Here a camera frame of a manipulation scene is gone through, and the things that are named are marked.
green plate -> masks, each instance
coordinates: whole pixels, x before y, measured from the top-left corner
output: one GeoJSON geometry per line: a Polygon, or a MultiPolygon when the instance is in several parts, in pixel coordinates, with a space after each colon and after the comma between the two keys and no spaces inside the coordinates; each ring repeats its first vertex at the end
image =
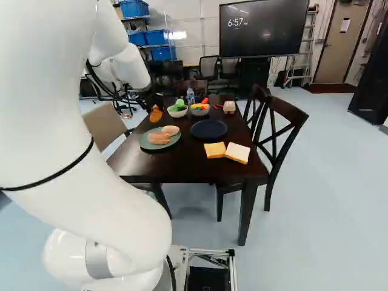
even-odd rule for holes
{"type": "Polygon", "coordinates": [[[171,137],[171,141],[168,142],[167,144],[152,144],[148,140],[148,135],[153,132],[162,132],[162,128],[163,127],[158,127],[156,129],[151,129],[148,132],[144,133],[139,139],[140,147],[145,150],[160,150],[160,149],[164,149],[166,147],[172,146],[181,138],[181,132],[178,132],[176,135],[171,137]]]}

ladder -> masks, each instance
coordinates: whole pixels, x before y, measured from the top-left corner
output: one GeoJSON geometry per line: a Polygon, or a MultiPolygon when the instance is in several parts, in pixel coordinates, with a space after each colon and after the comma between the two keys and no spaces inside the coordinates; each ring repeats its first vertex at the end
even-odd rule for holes
{"type": "Polygon", "coordinates": [[[286,61],[286,76],[282,88],[291,88],[292,81],[295,79],[302,79],[301,87],[312,81],[312,56],[313,56],[313,43],[314,43],[314,28],[316,15],[318,14],[319,4],[309,7],[307,12],[307,21],[304,26],[304,31],[308,30],[306,38],[302,39],[301,48],[298,55],[288,56],[286,61]],[[295,70],[303,69],[303,73],[300,76],[295,76],[295,70]]]}

dining table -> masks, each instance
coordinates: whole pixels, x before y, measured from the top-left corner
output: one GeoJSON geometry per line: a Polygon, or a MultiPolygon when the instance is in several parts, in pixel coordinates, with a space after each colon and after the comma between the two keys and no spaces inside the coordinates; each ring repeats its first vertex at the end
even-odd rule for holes
{"type": "Polygon", "coordinates": [[[209,114],[202,117],[192,115],[189,109],[186,116],[172,118],[167,112],[167,107],[174,104],[176,99],[177,97],[164,98],[164,114],[160,121],[152,123],[149,115],[146,116],[107,160],[107,163],[128,183],[242,182],[237,243],[239,246],[244,246],[257,188],[266,184],[268,179],[268,171],[252,142],[248,125],[237,106],[234,114],[225,114],[222,107],[214,107],[215,104],[224,104],[224,101],[234,101],[233,95],[209,95],[209,114]],[[221,138],[226,146],[229,142],[234,142],[250,147],[247,164],[228,158],[207,158],[204,141],[190,133],[192,125],[204,119],[216,119],[226,124],[227,133],[221,138]],[[140,148],[139,139],[145,132],[165,125],[179,127],[181,137],[178,142],[157,151],[146,151],[140,148]]]}

green vegetable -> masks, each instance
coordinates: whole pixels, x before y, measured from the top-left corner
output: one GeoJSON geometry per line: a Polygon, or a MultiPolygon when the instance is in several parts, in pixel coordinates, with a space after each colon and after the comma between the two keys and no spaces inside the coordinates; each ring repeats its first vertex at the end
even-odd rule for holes
{"type": "Polygon", "coordinates": [[[183,101],[183,99],[179,98],[178,100],[176,100],[175,104],[176,105],[184,105],[184,101],[183,101]]]}
{"type": "Polygon", "coordinates": [[[178,109],[177,111],[183,111],[186,110],[186,106],[180,106],[180,105],[175,105],[176,108],[178,109]]]}
{"type": "Polygon", "coordinates": [[[171,112],[177,112],[177,111],[179,111],[178,110],[178,106],[175,104],[175,105],[172,105],[171,107],[170,107],[170,111],[171,112]]]}

bowl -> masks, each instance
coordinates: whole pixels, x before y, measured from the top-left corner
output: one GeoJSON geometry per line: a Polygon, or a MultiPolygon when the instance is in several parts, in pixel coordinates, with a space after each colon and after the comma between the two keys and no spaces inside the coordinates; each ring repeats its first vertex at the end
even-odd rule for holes
{"type": "Polygon", "coordinates": [[[167,108],[167,112],[172,118],[180,118],[186,115],[187,113],[187,105],[185,105],[186,109],[182,111],[170,111],[170,108],[173,107],[174,105],[171,105],[169,108],[167,108]]]}
{"type": "Polygon", "coordinates": [[[191,109],[193,115],[204,116],[204,115],[209,113],[210,105],[208,105],[208,104],[193,104],[190,106],[190,109],[191,109]],[[206,107],[206,109],[205,110],[194,110],[195,108],[202,107],[202,106],[206,107]]]}

